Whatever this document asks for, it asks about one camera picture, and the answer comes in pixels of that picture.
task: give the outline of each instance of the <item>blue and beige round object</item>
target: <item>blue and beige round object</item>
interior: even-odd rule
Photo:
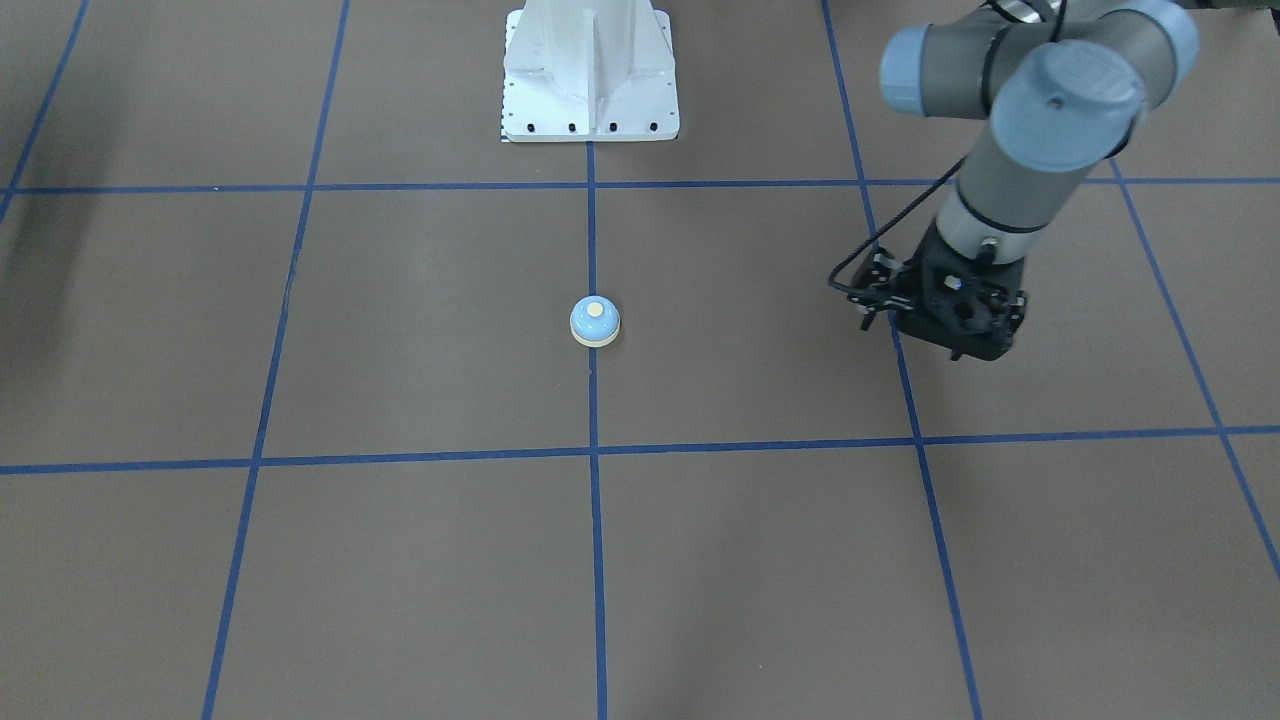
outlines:
[[[589,295],[577,301],[568,318],[573,340],[588,347],[604,347],[618,337],[621,318],[609,299]]]

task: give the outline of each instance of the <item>black cable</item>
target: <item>black cable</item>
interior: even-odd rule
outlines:
[[[827,275],[827,284],[847,295],[861,295],[863,291],[860,288],[837,282],[836,275],[838,275],[845,268],[847,268],[850,263],[856,260],[859,255],[865,252],[868,247],[876,245],[876,241],[883,237],[884,233],[893,229],[893,225],[899,224],[908,215],[915,211],[915,209],[919,208],[922,202],[928,200],[931,195],[937,192],[940,187],[945,186],[947,181],[951,179],[951,176],[956,174],[960,170],[960,167],[964,165],[964,160],[965,160],[964,158],[960,158],[960,160],[957,160],[955,165],[951,165],[950,170],[942,173],[942,177],[936,179],[933,184],[929,186],[928,190],[922,192],[919,197],[913,200],[911,204],[904,208],[902,211],[899,213],[892,220],[884,223],[884,225],[881,227],[878,231],[876,231],[874,234],[863,241],[863,243],[858,246],[858,250],[854,250],[852,252],[849,254],[849,258],[841,260],[840,264],[831,270],[831,274]]]
[[[1053,22],[1053,35],[1050,36],[1050,42],[1057,42],[1062,38],[1062,26],[1066,23],[1066,0],[1057,6],[1057,20]]]

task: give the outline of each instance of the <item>robotic arm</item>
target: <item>robotic arm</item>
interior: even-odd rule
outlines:
[[[1027,252],[1196,63],[1199,37],[1183,6],[1254,4],[992,0],[956,23],[899,32],[881,64],[886,101],[988,122],[910,259],[876,249],[847,284],[837,277],[858,252],[832,272],[832,287],[865,314],[863,329],[895,310],[901,332],[951,348],[952,360],[1004,355],[1027,316]]]

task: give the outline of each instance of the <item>blue grid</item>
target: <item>blue grid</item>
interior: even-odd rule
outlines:
[[[872,179],[867,178],[861,152],[858,143],[858,132],[854,122],[854,111],[849,99],[847,86],[844,77],[844,67],[840,60],[840,47],[832,23],[831,6],[828,0],[822,0],[823,18],[826,22],[827,40],[831,49],[832,65],[840,91],[841,105],[845,113],[845,122],[849,132],[850,150],[854,159],[854,178],[837,179],[760,179],[760,181],[677,181],[677,182],[603,182],[595,177],[595,147],[586,143],[586,181],[585,182],[458,182],[458,183],[316,183],[316,173],[324,146],[325,126],[329,115],[329,105],[333,100],[334,83],[338,76],[338,67],[342,58],[343,38],[346,35],[347,18],[351,9],[351,0],[343,0],[338,18],[338,28],[333,45],[333,54],[329,64],[329,74],[325,85],[325,94],[320,108],[320,119],[315,132],[315,142],[311,152],[311,164],[305,184],[191,184],[191,186],[123,186],[123,187],[19,187],[23,173],[31,159],[32,149],[40,135],[49,109],[54,101],[59,82],[70,59],[76,40],[79,36],[86,13],[91,0],[81,0],[72,29],[68,35],[63,54],[59,58],[56,69],[45,92],[40,109],[32,123],[31,131],[23,145],[22,154],[14,168],[9,184],[4,190],[0,200],[0,222],[4,220],[9,206],[17,196],[47,196],[47,195],[155,195],[155,193],[238,193],[238,192],[302,192],[302,208],[298,214],[298,224],[294,234],[293,252],[289,261],[288,277],[285,281],[284,296],[280,302],[279,320],[276,325],[275,342],[271,348],[271,361],[266,378],[266,387],[262,393],[262,404],[259,418],[257,434],[255,437],[253,451],[250,457],[233,459],[180,459],[180,460],[154,460],[154,461],[124,461],[124,462],[67,462],[67,464],[29,464],[29,465],[0,465],[0,475],[41,475],[41,474],[68,474],[68,473],[131,473],[150,470],[195,470],[195,469],[247,469],[244,496],[237,525],[236,544],[232,553],[230,569],[228,573],[227,591],[219,620],[218,638],[214,657],[210,665],[209,683],[202,708],[202,720],[210,720],[218,694],[218,684],[221,673],[223,657],[227,647],[227,638],[230,628],[232,612],[234,609],[236,588],[239,569],[244,553],[244,542],[252,515],[253,496],[257,486],[259,471],[262,468],[283,466],[321,466],[321,465],[364,465],[364,464],[396,464],[396,462],[445,462],[445,461],[474,461],[474,460],[499,460],[499,459],[534,459],[534,457],[588,457],[590,461],[590,503],[591,503],[591,534],[593,534],[593,569],[595,592],[595,652],[596,652],[596,712],[599,720],[608,717],[608,682],[607,682],[607,635],[605,635],[605,603],[604,603],[604,543],[602,527],[602,501],[600,501],[600,464],[602,456],[616,455],[650,455],[650,454],[699,454],[699,452],[762,452],[782,450],[824,450],[824,448],[872,448],[872,447],[913,447],[916,454],[920,479],[928,502],[929,518],[933,525],[934,541],[937,544],[940,569],[947,592],[947,601],[951,609],[956,643],[960,652],[965,683],[969,692],[970,706],[975,720],[982,719],[982,703],[978,692],[978,683],[974,674],[973,662],[969,655],[968,641],[964,629],[964,619],[960,609],[959,596],[951,573],[951,565],[946,546],[946,534],[942,518],[938,511],[937,500],[933,491],[932,474],[929,470],[929,446],[956,446],[956,445],[998,445],[998,443],[1041,443],[1041,442],[1093,442],[1093,441],[1123,441],[1139,438],[1185,438],[1185,437],[1216,437],[1220,439],[1224,452],[1230,462],[1231,470],[1239,484],[1240,492],[1253,518],[1260,539],[1271,560],[1274,571],[1280,579],[1280,555],[1277,555],[1271,533],[1262,518],[1249,482],[1240,468],[1231,438],[1235,436],[1274,436],[1280,434],[1280,425],[1226,425],[1213,400],[1204,374],[1201,369],[1190,337],[1181,322],[1181,316],[1174,302],[1172,293],[1165,282],[1155,250],[1152,249],[1142,222],[1142,217],[1129,193],[1129,186],[1134,184],[1280,184],[1280,177],[1221,177],[1221,178],[1128,178],[1119,164],[1112,159],[1111,178],[1089,178],[1088,184],[1116,186],[1123,193],[1134,228],[1142,242],[1148,264],[1160,287],[1169,315],[1178,331],[1187,360],[1196,375],[1204,404],[1213,420],[1212,427],[1194,428],[1151,428],[1132,430],[1085,430],[1061,433],[1011,433],[1011,434],[973,434],[973,436],[925,436],[920,430],[919,416],[911,391],[910,372],[906,357],[902,352],[901,337],[896,325],[891,323],[893,348],[897,355],[899,374],[902,384],[902,395],[906,413],[910,419],[910,437],[883,437],[883,438],[849,438],[849,439],[820,439],[820,441],[762,441],[762,442],[718,442],[718,443],[669,443],[669,445],[600,445],[599,442],[599,368],[598,354],[590,350],[588,354],[589,365],[589,445],[585,447],[554,447],[554,448],[511,448],[511,450],[485,450],[485,451],[445,451],[445,452],[399,452],[399,454],[367,454],[367,455],[317,455],[317,456],[266,456],[264,445],[268,424],[270,420],[271,402],[275,392],[275,380],[279,372],[280,354],[284,346],[285,328],[289,315],[289,297],[293,281],[297,274],[298,258],[306,238],[307,219],[311,209],[311,200],[316,192],[335,191],[440,191],[440,190],[584,190],[588,193],[588,288],[590,293],[596,292],[596,191],[598,190],[645,190],[645,188],[735,188],[735,187],[856,187],[861,196],[867,215],[868,229],[874,232],[876,218],[872,210],[869,187],[914,187],[927,186],[934,182],[931,178],[899,178],[899,179]]]

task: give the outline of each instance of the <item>blue joint cap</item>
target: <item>blue joint cap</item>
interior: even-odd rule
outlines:
[[[1106,158],[1146,101],[1138,70],[1094,42],[1041,45],[1000,88],[991,132],[1014,161],[1069,173]]]
[[[568,318],[573,340],[588,347],[604,347],[618,337],[622,318],[607,297],[589,295],[573,305]]]
[[[1172,96],[1199,56],[1199,31],[1196,28],[1196,20],[1190,13],[1170,0],[1129,0],[1106,15],[1120,12],[1142,13],[1165,31],[1174,49],[1174,87],[1169,90],[1169,95]]]
[[[881,95],[899,113],[924,117],[924,36],[929,26],[900,29],[881,58]]]

